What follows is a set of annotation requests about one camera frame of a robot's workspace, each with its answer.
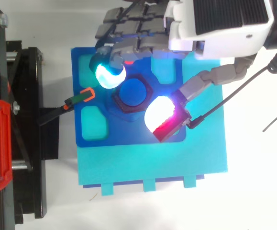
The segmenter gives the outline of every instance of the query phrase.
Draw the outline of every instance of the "black metal frame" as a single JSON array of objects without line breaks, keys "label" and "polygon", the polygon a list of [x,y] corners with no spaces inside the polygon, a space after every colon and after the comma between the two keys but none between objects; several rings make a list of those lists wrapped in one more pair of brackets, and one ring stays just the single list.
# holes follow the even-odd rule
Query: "black metal frame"
[{"label": "black metal frame", "polygon": [[[16,51],[7,64],[7,51]],[[22,49],[21,42],[6,42],[0,26],[0,99],[16,101],[21,109],[12,113],[12,159],[25,160],[26,170],[13,170],[13,181],[0,191],[0,230],[13,230],[23,214],[35,218],[46,214],[45,164],[58,158],[59,118],[39,127],[37,119],[55,108],[42,108],[42,54],[36,47]]]},{"label": "black metal frame", "polygon": [[[7,42],[7,51],[10,50],[8,46],[13,49],[13,42]],[[59,118],[42,127],[37,124],[39,117],[51,110],[42,108],[42,54],[35,47],[20,47],[15,51],[16,59],[8,62],[8,68],[13,100],[21,107],[18,114],[13,115],[21,137],[13,135],[12,159],[22,160],[23,157],[26,164],[32,166],[32,170],[13,171],[15,223],[21,224],[23,214],[34,213],[36,219],[46,214],[44,161],[58,158]]]}]

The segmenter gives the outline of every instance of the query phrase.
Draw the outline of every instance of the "robotic hand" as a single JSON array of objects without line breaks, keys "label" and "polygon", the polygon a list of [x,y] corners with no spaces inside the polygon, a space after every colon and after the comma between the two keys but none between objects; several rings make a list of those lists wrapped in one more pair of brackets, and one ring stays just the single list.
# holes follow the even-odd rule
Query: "robotic hand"
[{"label": "robotic hand", "polygon": [[[194,128],[204,119],[191,121],[189,112],[184,109],[186,103],[211,84],[223,85],[243,79],[263,46],[277,48],[277,0],[131,1],[129,8],[108,11],[98,28],[97,53],[90,64],[96,76],[101,63],[123,77],[124,63],[150,56],[184,59],[189,52],[194,52],[197,59],[235,58],[232,65],[202,71],[171,94],[171,107],[179,111],[179,116],[175,118],[170,114],[162,121],[159,119],[155,129],[149,127],[147,116],[152,108],[157,109],[156,103],[161,104],[165,99],[151,103],[145,122],[160,141],[181,126]],[[252,79],[266,70],[277,73],[277,55]]]}]

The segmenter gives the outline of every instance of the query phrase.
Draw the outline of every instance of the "cyan platform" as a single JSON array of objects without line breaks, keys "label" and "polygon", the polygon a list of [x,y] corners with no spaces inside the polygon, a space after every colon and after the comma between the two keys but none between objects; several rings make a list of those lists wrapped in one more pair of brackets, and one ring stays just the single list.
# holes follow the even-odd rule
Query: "cyan platform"
[{"label": "cyan platform", "polygon": [[[166,69],[169,65],[172,66],[174,61],[164,60],[162,62],[154,59],[150,61],[153,72],[161,75],[162,81],[166,81],[166,75],[167,81],[170,82],[171,76]],[[178,71],[182,71],[185,82],[198,72],[210,70],[219,64],[219,61],[197,61],[190,55],[183,60],[182,69]],[[95,87],[96,85],[97,83],[91,80],[90,84],[82,85],[82,87]],[[190,102],[186,108],[195,118],[207,112],[221,100],[222,88],[212,86]],[[94,120],[90,121],[95,123],[97,120],[98,117],[94,117]],[[103,195],[112,195],[114,184],[137,181],[143,182],[144,191],[154,191],[155,182],[160,181],[160,178],[183,179],[185,188],[195,187],[196,175],[226,171],[223,108],[217,110],[194,130],[187,129],[186,137],[181,142],[78,147],[79,184],[86,185],[86,187],[100,184]]]}]

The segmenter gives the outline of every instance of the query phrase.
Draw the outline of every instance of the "white table surface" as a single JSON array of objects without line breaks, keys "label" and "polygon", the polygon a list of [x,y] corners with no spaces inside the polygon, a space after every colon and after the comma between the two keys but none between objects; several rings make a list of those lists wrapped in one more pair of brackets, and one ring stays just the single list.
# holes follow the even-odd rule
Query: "white table surface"
[{"label": "white table surface", "polygon": [[[73,95],[70,49],[93,46],[107,10],[121,0],[0,0],[9,17],[7,40],[44,54],[44,105],[58,107]],[[261,50],[247,77],[275,51]],[[224,97],[241,82],[223,87]],[[182,182],[100,188],[78,185],[74,114],[60,118],[59,159],[46,161],[48,212],[24,215],[16,230],[259,230],[277,229],[277,75],[264,73],[224,107],[229,172],[206,175],[197,188]]]}]

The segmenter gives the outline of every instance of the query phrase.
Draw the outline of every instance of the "screw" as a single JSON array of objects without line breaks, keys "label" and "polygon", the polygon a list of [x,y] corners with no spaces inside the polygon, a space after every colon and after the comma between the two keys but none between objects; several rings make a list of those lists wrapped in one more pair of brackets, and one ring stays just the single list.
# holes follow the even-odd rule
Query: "screw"
[{"label": "screw", "polygon": [[9,26],[8,16],[4,13],[0,14],[0,27],[7,28]]},{"label": "screw", "polygon": [[15,115],[17,115],[17,114],[18,114],[18,111],[20,111],[20,105],[17,104],[17,101],[13,102],[12,108],[13,108],[13,113],[14,113]]}]

